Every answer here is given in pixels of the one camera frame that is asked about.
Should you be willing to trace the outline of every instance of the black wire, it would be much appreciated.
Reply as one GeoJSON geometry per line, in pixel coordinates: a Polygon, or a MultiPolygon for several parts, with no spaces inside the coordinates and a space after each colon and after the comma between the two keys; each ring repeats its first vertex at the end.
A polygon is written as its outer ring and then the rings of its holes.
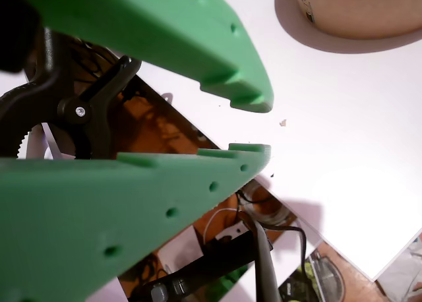
{"type": "Polygon", "coordinates": [[[168,276],[169,274],[167,273],[167,271],[165,271],[163,268],[160,268],[160,269],[158,269],[157,270],[157,279],[158,279],[158,276],[160,275],[160,272],[164,272],[165,274],[166,274],[166,276],[168,276]]]}
{"type": "Polygon", "coordinates": [[[269,200],[274,199],[274,197],[270,195],[268,198],[264,198],[262,200],[256,200],[256,201],[248,200],[245,196],[245,193],[241,189],[237,190],[236,194],[239,195],[243,200],[251,204],[265,203],[265,202],[268,202],[269,200]]]}
{"type": "Polygon", "coordinates": [[[82,80],[82,79],[73,79],[74,81],[83,82],[83,83],[94,83],[95,81],[89,81],[89,80],[82,80]]]}
{"type": "Polygon", "coordinates": [[[82,62],[80,62],[79,59],[77,59],[75,53],[72,53],[72,59],[77,63],[82,69],[84,69],[87,73],[89,73],[91,76],[93,76],[96,80],[98,79],[98,76],[89,69],[86,65],[84,65],[82,62]]]}
{"type": "Polygon", "coordinates": [[[308,275],[306,275],[306,271],[305,271],[306,241],[307,241],[305,231],[303,231],[303,229],[301,229],[300,227],[295,227],[295,226],[273,226],[273,225],[268,225],[265,223],[260,223],[260,224],[264,229],[269,229],[271,231],[297,231],[301,234],[301,269],[302,269],[303,281],[305,284],[308,285],[309,291],[313,295],[315,295],[314,297],[316,297],[316,301],[318,301],[318,296],[312,286],[312,281],[308,278],[308,275]]]}
{"type": "Polygon", "coordinates": [[[107,57],[105,57],[102,53],[100,53],[99,51],[96,51],[95,49],[91,49],[94,53],[96,53],[97,55],[99,55],[102,59],[106,60],[110,65],[114,65],[115,62],[111,62],[107,57]]]}

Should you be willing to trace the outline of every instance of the screw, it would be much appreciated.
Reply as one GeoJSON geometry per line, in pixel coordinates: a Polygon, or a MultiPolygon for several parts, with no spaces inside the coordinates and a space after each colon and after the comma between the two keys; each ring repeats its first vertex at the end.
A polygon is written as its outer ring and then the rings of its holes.
{"type": "Polygon", "coordinates": [[[78,106],[76,108],[76,115],[79,117],[83,117],[85,115],[85,109],[83,107],[78,106]]]}

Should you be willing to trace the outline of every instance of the green plastic clamp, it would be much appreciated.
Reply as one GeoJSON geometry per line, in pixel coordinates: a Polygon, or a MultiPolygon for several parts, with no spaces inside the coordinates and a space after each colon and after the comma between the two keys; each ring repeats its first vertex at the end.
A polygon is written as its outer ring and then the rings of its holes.
{"type": "Polygon", "coordinates": [[[253,112],[272,109],[265,68],[224,0],[27,0],[53,30],[200,82],[253,112]]]}
{"type": "Polygon", "coordinates": [[[83,301],[250,181],[270,147],[0,159],[0,301],[83,301]]]}

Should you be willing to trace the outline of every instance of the table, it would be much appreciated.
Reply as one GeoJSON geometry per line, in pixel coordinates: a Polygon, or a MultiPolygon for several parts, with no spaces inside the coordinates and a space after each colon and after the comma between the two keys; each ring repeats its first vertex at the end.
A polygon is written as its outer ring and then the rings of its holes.
{"type": "Polygon", "coordinates": [[[226,1],[270,77],[270,113],[231,109],[148,63],[138,75],[220,148],[270,144],[258,181],[375,280],[421,233],[422,31],[346,40],[313,28],[295,0],[226,1]]]}

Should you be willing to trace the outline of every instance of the wooden bowl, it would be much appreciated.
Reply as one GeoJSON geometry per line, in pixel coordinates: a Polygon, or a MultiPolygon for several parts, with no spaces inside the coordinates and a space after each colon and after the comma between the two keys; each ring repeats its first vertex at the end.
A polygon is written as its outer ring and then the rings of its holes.
{"type": "Polygon", "coordinates": [[[297,0],[320,30],[354,39],[387,38],[422,28],[422,0],[297,0]]]}

